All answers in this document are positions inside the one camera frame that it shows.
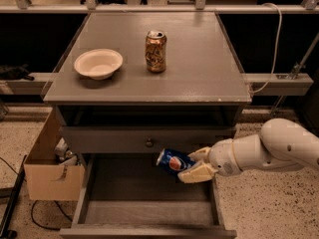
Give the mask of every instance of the drawer handle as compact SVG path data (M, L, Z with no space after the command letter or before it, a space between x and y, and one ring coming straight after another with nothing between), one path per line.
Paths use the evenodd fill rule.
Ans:
M153 140L151 138L148 138L146 141L146 147L153 147L154 143Z

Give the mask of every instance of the can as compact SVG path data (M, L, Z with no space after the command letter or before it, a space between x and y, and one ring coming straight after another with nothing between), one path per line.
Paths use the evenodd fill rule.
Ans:
M195 161L177 150L165 148L159 154L157 165L168 174L177 176L181 171L195 165Z
M164 31L150 30L146 39L146 60L148 70L160 73L166 69L166 42Z

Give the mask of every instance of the speckled floor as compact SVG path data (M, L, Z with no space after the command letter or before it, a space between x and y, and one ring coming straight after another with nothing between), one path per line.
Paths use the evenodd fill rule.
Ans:
M16 171L35 141L49 108L14 108L0 122L0 156ZM277 114L280 118L298 121L292 110ZM268 110L245 110L235 137L259 131L271 116ZM0 160L0 187L12 186L16 175ZM289 173L245 171L233 177L217 176L220 208L226 229L236 230L238 239L319 238L319 172L310 168ZM7 199L0 199L0 215ZM23 183L10 229L18 238L60 238L58 231L35 225L31 220L33 201ZM60 203L68 215L74 213L76 202ZM68 227L66 219L54 202L39 202L35 219L51 227Z

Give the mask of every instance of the desk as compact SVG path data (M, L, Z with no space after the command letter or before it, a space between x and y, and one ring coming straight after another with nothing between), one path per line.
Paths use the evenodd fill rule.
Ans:
M167 35L160 74L144 57L150 29ZM101 48L121 53L123 65L108 80L81 78L73 63ZM233 136L251 102L214 13L91 14L44 100L70 149L90 159L64 238L234 238L218 218L212 183L177 183L155 166L164 147L191 152Z

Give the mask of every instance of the white robotic arm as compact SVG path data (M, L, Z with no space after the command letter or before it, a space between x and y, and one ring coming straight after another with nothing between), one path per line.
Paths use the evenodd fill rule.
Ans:
M319 170L319 138L288 119L271 119L259 134L222 140L189 156L197 163L178 174L185 183L210 180L216 173L236 175L248 169L293 171L310 166Z

